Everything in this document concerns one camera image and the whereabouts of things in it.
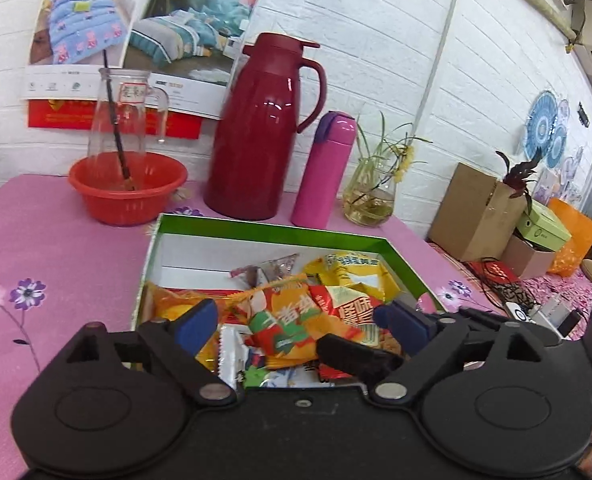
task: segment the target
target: pitcher handle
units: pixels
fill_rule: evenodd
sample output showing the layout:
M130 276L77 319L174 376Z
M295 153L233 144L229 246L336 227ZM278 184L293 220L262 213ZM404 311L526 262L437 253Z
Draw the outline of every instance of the pitcher handle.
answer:
M159 143L165 142L165 133L167 131L167 114L169 113L169 96L162 88L148 86L147 96L155 97L158 101L156 110L156 137Z
M323 67L316 61L306 58L303 58L300 61L300 66L307 66L309 68L313 68L318 73L318 79L320 81L320 92L318 94L318 102L314 107L314 111L310 114L310 116L307 119L305 119L301 124L298 125L298 128L296 128L296 132L299 134L311 123L314 122L316 117L318 117L318 115L323 110L323 106L325 106L325 101L327 99L327 76L325 75L325 70L323 70Z

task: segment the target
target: pink water bottle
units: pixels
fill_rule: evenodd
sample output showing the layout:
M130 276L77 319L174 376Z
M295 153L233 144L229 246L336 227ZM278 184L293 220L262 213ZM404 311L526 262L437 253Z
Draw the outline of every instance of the pink water bottle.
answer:
M321 118L292 212L294 225L311 229L327 227L355 140L353 117L328 112Z

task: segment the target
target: table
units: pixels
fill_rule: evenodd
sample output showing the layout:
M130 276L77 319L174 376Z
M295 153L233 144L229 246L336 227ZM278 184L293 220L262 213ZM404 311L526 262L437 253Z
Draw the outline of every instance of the table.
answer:
M221 218L202 202L198 184L187 187L191 197L170 210ZM286 193L268 222L288 224L294 200ZM386 237L442 301L494 309L483 294L459 288L461 275L398 219L361 228L339 206L329 229ZM38 367L86 322L129 329L148 232L148 226L116 228L92 220L63 177L22 175L0 188L0 480L16 480L25 471L9 416Z

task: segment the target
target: white brick wall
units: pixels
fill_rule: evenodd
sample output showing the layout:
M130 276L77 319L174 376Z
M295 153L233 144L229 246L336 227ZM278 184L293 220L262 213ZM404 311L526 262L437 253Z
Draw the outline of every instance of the white brick wall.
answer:
M307 54L326 69L326 109L361 113L370 134L380 128L378 111L394 127L412 121L427 85L451 0L261 0L250 37L274 30L317 41ZM19 82L40 0L0 0L0 185L21 173L65 174L86 154L81 132L26 127ZM583 102L592 121L592 93L563 36L522 0L462 0L454 17L449 65L423 137L415 166L400 186L396 214L424 235L454 172L464 160L500 172L494 150L513 153L532 101L543 89L572 106L570 145L585 146L578 177L592 161L592 126L576 120ZM301 113L316 102L314 72L303 71ZM215 123L205 121L201 139L170 140L164 153L204 179ZM298 136L286 188L295 190L316 124ZM347 175L356 164L354 154Z

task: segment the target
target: red sign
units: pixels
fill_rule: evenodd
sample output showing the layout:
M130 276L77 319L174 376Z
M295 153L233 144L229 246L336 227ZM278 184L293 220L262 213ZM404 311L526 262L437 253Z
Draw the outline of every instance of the red sign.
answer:
M41 99L29 101L27 126L30 128L58 128L90 130L96 101ZM170 112L167 117L167 137L198 139L202 118ZM156 134L156 110L147 109L147 133Z

